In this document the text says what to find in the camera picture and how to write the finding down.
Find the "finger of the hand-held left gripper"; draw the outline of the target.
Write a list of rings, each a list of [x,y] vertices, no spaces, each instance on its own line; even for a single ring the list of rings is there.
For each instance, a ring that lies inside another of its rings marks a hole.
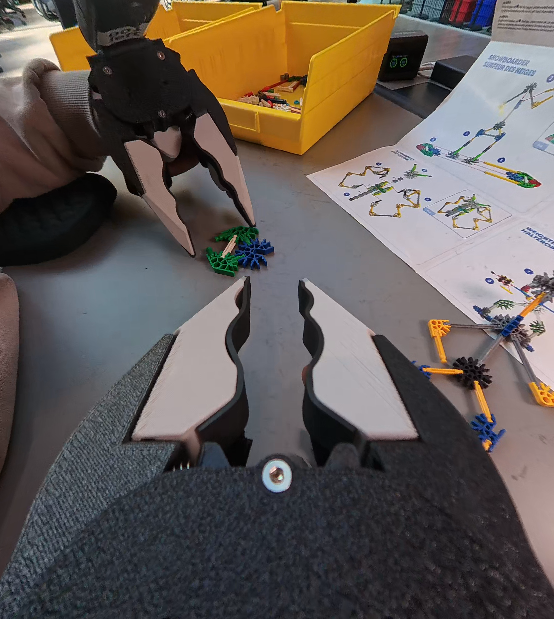
[[[140,196],[143,201],[154,211],[181,247],[194,257],[196,251],[188,228],[180,219],[175,198],[164,182],[164,160],[161,152],[143,140],[126,142],[125,149],[139,179]]]
[[[200,162],[210,169],[213,180],[232,199],[247,225],[254,227],[255,216],[239,157],[210,113],[196,118],[192,137]]]

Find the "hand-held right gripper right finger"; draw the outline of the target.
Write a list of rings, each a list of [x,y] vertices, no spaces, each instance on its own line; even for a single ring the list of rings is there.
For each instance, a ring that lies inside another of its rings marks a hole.
[[[417,439],[374,331],[308,279],[298,283],[298,302],[312,356],[304,421],[313,441]]]

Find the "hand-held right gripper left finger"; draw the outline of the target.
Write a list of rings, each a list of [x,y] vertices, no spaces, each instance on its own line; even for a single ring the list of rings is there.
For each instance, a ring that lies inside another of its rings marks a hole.
[[[250,277],[237,279],[174,333],[133,441],[234,441],[248,402],[239,351],[250,333]]]

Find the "blue snowflake toy connector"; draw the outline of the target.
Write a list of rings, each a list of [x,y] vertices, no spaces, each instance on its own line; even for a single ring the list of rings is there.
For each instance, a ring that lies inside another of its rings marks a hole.
[[[266,239],[250,240],[248,243],[240,242],[234,252],[238,265],[248,269],[260,269],[267,266],[266,256],[274,252],[273,245]]]

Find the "yellow plastic bin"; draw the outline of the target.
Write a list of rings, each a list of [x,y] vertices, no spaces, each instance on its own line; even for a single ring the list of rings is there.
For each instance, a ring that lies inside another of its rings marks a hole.
[[[261,8],[261,3],[172,1],[169,9],[159,5],[146,36],[151,40],[167,41]],[[89,69],[87,58],[94,55],[95,51],[88,45],[78,27],[50,35],[50,42],[61,70]]]
[[[286,1],[164,40],[218,98],[234,137],[304,154],[376,85],[397,5]],[[282,74],[307,76],[300,113],[243,104]]]

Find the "white instruction sheet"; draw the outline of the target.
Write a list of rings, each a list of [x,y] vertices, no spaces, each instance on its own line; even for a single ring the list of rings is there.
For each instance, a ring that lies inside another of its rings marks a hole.
[[[554,1],[505,1],[492,40],[397,144],[309,179],[475,321],[518,318],[554,407]]]

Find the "grey desk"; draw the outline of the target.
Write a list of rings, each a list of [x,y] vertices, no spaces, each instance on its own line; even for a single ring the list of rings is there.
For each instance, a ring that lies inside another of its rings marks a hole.
[[[251,331],[241,350],[253,440],[249,464],[272,453],[308,459],[302,422],[297,283],[308,278],[409,360],[434,365],[431,318],[467,323],[408,265],[306,176],[399,141],[420,119],[377,94],[303,156],[238,143],[261,238],[275,253],[250,271]],[[0,577],[42,480],[84,416],[165,333],[231,283],[202,254],[190,258],[108,161],[118,199],[71,254],[4,270],[16,283],[20,352],[15,416],[0,475]],[[554,585],[554,408],[536,405],[521,365],[490,359],[491,410],[506,436],[491,455]]]

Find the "person's left hand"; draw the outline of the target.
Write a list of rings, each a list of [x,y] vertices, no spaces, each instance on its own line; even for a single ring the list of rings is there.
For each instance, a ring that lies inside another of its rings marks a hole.
[[[178,155],[167,162],[166,167],[170,177],[174,177],[187,172],[198,164],[198,150],[195,143],[189,139],[183,139]]]

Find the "pile of toy pieces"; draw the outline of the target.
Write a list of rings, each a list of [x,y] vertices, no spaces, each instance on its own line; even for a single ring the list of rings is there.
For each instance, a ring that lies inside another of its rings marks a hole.
[[[300,115],[307,80],[307,74],[284,73],[280,75],[279,81],[257,91],[249,91],[238,97],[237,102]]]

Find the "colourful toy rod figure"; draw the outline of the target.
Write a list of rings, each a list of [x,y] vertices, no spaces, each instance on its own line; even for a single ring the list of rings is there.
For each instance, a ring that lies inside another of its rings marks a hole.
[[[547,304],[554,300],[554,271],[535,274],[528,269],[526,274],[532,275],[531,282],[521,288],[515,286],[512,279],[505,275],[491,273],[494,278],[487,278],[488,283],[499,283],[508,293],[517,291],[525,298],[523,302],[509,299],[497,300],[490,306],[473,306],[474,312],[483,320],[483,324],[456,324],[443,319],[428,321],[428,331],[435,344],[438,359],[442,367],[418,365],[416,368],[428,379],[434,375],[454,377],[464,388],[474,392],[477,399],[479,414],[470,422],[476,432],[482,448],[491,453],[505,434],[505,429],[497,427],[497,419],[491,412],[485,398],[484,390],[492,383],[492,376],[486,361],[501,345],[511,345],[526,372],[526,383],[536,404],[554,408],[554,389],[540,380],[528,360],[527,353],[534,353],[532,341],[536,336],[545,333],[545,324],[539,318],[531,321],[527,316],[531,313],[542,313]],[[485,347],[480,358],[459,357],[448,360],[443,345],[443,338],[454,329],[477,329],[489,332],[492,342]]]

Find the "black device with display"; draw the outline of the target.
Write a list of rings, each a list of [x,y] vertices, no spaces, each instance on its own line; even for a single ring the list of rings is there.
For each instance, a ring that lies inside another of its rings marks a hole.
[[[396,32],[391,35],[377,80],[407,81],[418,76],[428,35],[420,30]]]

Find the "black power adapter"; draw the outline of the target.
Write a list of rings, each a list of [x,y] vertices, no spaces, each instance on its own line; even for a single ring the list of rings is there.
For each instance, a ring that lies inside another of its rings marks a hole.
[[[473,56],[457,56],[435,61],[430,81],[445,89],[452,90],[466,75],[476,61]]]

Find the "red plastic crates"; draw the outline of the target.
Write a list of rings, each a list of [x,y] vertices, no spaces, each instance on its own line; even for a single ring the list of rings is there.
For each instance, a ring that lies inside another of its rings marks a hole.
[[[470,22],[476,4],[477,1],[445,1],[438,22],[462,27]]]

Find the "blue plastic crates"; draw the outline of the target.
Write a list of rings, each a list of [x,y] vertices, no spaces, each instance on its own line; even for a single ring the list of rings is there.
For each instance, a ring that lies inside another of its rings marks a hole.
[[[496,1],[476,1],[467,27],[475,31],[491,27],[496,4]]]

